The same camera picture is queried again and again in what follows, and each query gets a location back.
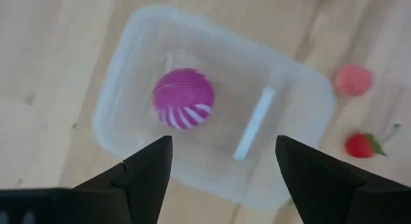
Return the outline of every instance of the clear plastic container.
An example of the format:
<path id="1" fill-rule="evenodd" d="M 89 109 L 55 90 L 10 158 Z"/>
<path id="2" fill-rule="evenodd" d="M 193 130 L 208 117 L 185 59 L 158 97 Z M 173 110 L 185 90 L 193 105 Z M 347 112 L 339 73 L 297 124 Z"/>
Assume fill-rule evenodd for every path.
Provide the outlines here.
<path id="1" fill-rule="evenodd" d="M 165 127 L 153 112 L 155 84 L 180 67 L 200 69 L 216 94 L 209 119 L 190 130 Z M 275 209 L 289 198 L 275 159 L 276 136 L 318 146 L 334 109 L 333 90 L 321 74 L 203 17 L 155 4 L 136 11 L 123 32 L 94 132 L 124 158 L 172 135 L 177 180 Z"/>

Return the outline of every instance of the ball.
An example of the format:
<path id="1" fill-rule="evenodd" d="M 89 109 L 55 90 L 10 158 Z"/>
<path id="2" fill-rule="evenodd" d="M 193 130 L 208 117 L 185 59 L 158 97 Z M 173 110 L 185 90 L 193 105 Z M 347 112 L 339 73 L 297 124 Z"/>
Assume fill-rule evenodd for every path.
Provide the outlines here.
<path id="1" fill-rule="evenodd" d="M 346 65 L 337 71 L 335 90 L 341 96 L 362 96 L 374 85 L 374 74 L 358 65 Z"/>
<path id="2" fill-rule="evenodd" d="M 153 103 L 162 124 L 177 129 L 202 124 L 214 107 L 214 89 L 199 70 L 176 69 L 154 87 Z"/>

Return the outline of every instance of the wooden floor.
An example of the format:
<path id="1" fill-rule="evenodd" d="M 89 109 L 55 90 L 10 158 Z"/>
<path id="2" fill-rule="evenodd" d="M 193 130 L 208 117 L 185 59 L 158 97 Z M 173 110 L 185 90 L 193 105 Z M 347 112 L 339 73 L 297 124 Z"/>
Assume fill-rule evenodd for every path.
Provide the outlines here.
<path id="1" fill-rule="evenodd" d="M 129 15 L 150 3 L 203 15 L 330 79 L 345 63 L 372 69 L 377 87 L 339 99 L 320 148 L 411 185 L 411 0 L 0 0 L 1 187 L 72 186 L 120 161 L 95 141 L 91 117 Z M 394 123 L 403 129 L 388 158 L 342 151 L 353 130 L 384 135 Z M 171 181 L 159 223 L 302 222 L 287 205 L 253 211 Z"/>

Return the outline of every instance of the white stick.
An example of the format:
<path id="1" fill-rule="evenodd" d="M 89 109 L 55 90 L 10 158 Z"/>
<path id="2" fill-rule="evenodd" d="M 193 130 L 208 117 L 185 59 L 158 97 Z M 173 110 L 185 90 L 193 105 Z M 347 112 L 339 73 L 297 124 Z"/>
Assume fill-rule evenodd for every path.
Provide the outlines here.
<path id="1" fill-rule="evenodd" d="M 234 159 L 244 160 L 249 152 L 251 145 L 256 138 L 258 130 L 264 120 L 265 114 L 270 108 L 271 102 L 274 99 L 276 93 L 273 88 L 267 87 L 263 90 L 263 93 L 258 101 L 257 106 L 252 112 L 250 121 L 244 129 L 243 136 L 240 143 L 237 145 L 236 152 L 234 153 Z"/>

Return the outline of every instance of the striped ball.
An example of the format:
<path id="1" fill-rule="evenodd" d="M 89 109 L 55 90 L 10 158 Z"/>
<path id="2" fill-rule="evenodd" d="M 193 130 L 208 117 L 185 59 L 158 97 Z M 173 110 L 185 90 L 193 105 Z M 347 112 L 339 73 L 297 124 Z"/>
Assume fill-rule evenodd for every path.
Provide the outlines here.
<path id="1" fill-rule="evenodd" d="M 213 111 L 214 89 L 196 69 L 176 69 L 164 75 L 153 90 L 161 123 L 177 129 L 202 124 Z"/>

